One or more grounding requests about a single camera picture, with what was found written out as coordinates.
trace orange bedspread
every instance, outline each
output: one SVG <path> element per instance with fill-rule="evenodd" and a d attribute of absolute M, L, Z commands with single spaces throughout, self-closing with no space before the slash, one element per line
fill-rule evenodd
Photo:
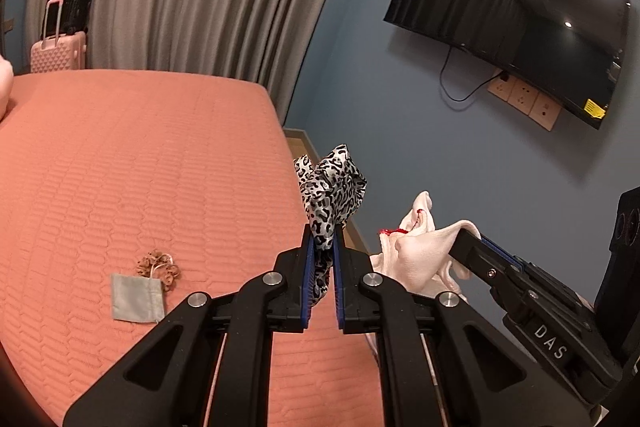
<path fill-rule="evenodd" d="M 238 290 L 299 245 L 305 215 L 262 87 L 196 74 L 74 71 L 15 79 L 0 122 L 0 341 L 57 422 L 150 328 L 111 319 L 110 274 L 159 248 L 193 291 Z M 378 371 L 332 295 L 279 334 L 270 425 L 382 424 Z"/>

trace silver bolt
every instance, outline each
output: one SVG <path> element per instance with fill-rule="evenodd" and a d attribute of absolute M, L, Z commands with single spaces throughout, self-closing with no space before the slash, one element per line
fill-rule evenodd
<path fill-rule="evenodd" d="M 458 304 L 460 304 L 460 297 L 453 292 L 444 292 L 440 294 L 438 297 L 440 304 L 442 304 L 445 308 L 455 308 Z"/>
<path fill-rule="evenodd" d="M 269 286 L 275 286 L 282 282 L 282 274 L 278 272 L 269 272 L 262 276 L 262 282 Z"/>
<path fill-rule="evenodd" d="M 189 306 L 192 308 L 200 308 L 207 303 L 207 296 L 202 292 L 192 293 L 187 299 Z"/>
<path fill-rule="evenodd" d="M 362 282 L 367 286 L 380 286 L 382 284 L 382 275 L 379 273 L 366 273 L 362 277 Z"/>

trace leopard print scarf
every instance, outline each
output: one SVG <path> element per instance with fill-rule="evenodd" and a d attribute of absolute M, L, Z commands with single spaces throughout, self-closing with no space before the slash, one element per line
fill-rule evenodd
<path fill-rule="evenodd" d="M 315 168 L 306 155 L 296 159 L 294 167 L 316 246 L 315 305 L 329 286 L 335 227 L 346 223 L 359 208 L 367 181 L 351 160 L 346 145 L 338 145 Z"/>

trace baseboard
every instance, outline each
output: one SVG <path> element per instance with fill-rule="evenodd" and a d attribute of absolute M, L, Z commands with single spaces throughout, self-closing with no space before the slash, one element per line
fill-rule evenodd
<path fill-rule="evenodd" d="M 313 162 L 313 164 L 317 164 L 320 161 L 320 156 L 318 155 L 318 151 L 309 140 L 308 134 L 303 129 L 289 129 L 287 127 L 283 127 L 284 136 L 287 138 L 298 138 L 302 140 L 302 143 L 305 145 L 306 153 L 309 156 L 309 159 Z"/>
<path fill-rule="evenodd" d="M 283 127 L 282 130 L 284 131 L 284 136 L 286 136 L 287 138 L 298 138 L 302 140 L 302 143 L 305 145 L 306 153 L 308 154 L 309 159 L 313 162 L 314 165 L 320 161 L 320 156 L 318 155 L 318 151 L 316 151 L 316 148 L 311 143 L 311 140 L 309 140 L 308 134 L 306 133 L 305 130 L 289 129 L 286 127 Z M 351 240 L 353 241 L 354 246 L 360 251 L 371 254 L 369 248 L 367 248 L 367 244 L 364 242 L 362 238 L 362 234 L 360 233 L 360 230 L 358 229 L 356 224 L 353 222 L 353 220 L 351 219 L 348 220 L 345 228 L 347 229 L 347 232 L 349 232 L 349 236 L 351 237 Z"/>

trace black television screen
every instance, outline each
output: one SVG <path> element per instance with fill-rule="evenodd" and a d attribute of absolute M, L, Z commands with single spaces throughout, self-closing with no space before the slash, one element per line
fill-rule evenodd
<path fill-rule="evenodd" d="M 629 9 L 630 0 L 391 0 L 385 21 L 467 50 L 599 128 Z"/>

